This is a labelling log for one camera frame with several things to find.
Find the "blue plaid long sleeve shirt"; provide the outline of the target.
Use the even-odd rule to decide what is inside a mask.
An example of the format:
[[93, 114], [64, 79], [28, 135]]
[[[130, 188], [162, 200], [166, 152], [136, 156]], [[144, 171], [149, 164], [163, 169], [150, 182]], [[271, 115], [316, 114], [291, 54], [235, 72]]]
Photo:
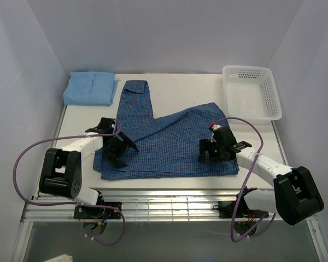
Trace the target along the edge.
[[93, 169], [103, 180], [225, 176], [239, 171], [233, 162], [198, 160], [199, 141], [211, 137], [209, 125], [225, 118], [215, 103], [154, 118], [148, 83], [129, 80], [123, 87], [116, 118], [138, 150], [129, 149], [121, 157], [126, 163], [122, 168], [114, 167], [98, 150]]

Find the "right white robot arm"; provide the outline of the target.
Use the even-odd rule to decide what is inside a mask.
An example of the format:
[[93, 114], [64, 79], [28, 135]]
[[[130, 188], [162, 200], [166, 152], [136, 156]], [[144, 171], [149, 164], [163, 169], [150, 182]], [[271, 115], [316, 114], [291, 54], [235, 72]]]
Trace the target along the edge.
[[234, 162], [272, 186], [272, 190], [244, 186], [235, 203], [239, 215], [248, 217], [254, 211], [270, 212], [295, 225], [324, 209], [323, 199], [307, 168], [293, 168], [261, 155], [250, 143], [237, 142], [228, 127], [213, 125], [210, 130], [211, 138], [199, 143], [201, 163]]

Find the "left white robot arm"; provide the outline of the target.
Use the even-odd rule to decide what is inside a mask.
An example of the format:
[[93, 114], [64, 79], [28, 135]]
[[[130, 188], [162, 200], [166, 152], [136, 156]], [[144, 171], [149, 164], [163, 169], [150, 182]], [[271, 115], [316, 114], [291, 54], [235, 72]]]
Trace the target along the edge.
[[62, 148], [46, 151], [39, 180], [39, 191], [64, 197], [86, 205], [86, 212], [93, 218], [105, 213], [101, 192], [83, 185], [82, 165], [96, 151], [115, 168], [127, 166], [121, 157], [129, 149], [136, 152], [136, 144], [120, 131], [117, 121], [102, 117], [96, 127], [85, 131], [85, 137]]

